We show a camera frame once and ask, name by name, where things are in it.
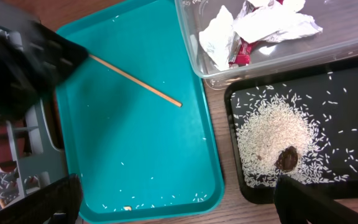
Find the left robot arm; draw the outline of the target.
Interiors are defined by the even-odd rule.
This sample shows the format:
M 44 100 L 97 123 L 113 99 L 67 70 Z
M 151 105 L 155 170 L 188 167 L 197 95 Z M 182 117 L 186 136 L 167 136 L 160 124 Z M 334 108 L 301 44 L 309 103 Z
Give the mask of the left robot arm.
M 0 124 L 21 119 L 50 98 L 89 57 L 88 51 L 38 22 L 29 22 L 27 46 L 0 35 Z

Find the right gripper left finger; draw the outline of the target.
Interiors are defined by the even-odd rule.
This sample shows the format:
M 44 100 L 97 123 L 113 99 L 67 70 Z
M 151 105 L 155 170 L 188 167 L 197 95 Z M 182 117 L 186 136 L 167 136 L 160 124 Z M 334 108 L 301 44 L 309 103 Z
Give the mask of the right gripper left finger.
M 0 224 L 74 224 L 82 199 L 80 178 L 70 174 L 2 209 Z

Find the brown food scrap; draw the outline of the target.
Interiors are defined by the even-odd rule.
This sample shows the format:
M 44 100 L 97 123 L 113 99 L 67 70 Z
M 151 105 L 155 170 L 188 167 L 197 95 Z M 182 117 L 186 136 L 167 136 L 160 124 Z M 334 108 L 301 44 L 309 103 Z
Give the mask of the brown food scrap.
M 275 167 L 282 172 L 292 171 L 298 163 L 298 153 L 295 147 L 290 146 L 283 150 L 275 162 Z

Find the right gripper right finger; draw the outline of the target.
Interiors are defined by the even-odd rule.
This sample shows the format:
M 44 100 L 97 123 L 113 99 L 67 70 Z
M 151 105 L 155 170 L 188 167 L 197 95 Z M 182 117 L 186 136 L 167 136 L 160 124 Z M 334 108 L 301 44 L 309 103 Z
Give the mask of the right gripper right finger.
M 358 213 L 287 175 L 273 193 L 281 223 L 358 223 Z

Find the white napkin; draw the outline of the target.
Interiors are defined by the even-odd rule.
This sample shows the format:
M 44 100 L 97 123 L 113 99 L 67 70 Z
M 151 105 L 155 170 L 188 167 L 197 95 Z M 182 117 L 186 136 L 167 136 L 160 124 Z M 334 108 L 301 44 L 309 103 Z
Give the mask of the white napkin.
M 280 43 L 285 40 L 309 37 L 323 31 L 312 16 L 300 11 L 304 1 L 244 1 L 237 17 L 225 6 L 199 32 L 202 49 L 219 71 L 236 64 L 239 50 L 249 50 L 260 42 Z

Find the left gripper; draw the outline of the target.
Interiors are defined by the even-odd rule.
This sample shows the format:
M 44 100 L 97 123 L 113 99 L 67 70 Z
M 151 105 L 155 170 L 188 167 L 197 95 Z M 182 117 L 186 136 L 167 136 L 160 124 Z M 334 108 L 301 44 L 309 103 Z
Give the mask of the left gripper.
M 52 94 L 89 57 L 88 51 L 37 22 L 26 46 L 0 35 L 0 120 L 17 120 Z

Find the red foil wrapper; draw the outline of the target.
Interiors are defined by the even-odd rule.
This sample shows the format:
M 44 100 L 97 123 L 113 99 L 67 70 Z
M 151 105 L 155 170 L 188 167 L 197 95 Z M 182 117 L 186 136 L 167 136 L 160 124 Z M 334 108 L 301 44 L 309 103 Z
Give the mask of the red foil wrapper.
M 250 64 L 251 61 L 251 52 L 254 48 L 256 48 L 259 41 L 248 43 L 240 38 L 239 43 L 237 44 L 237 48 L 234 51 L 233 57 L 229 60 L 229 65 L 234 66 L 243 66 Z

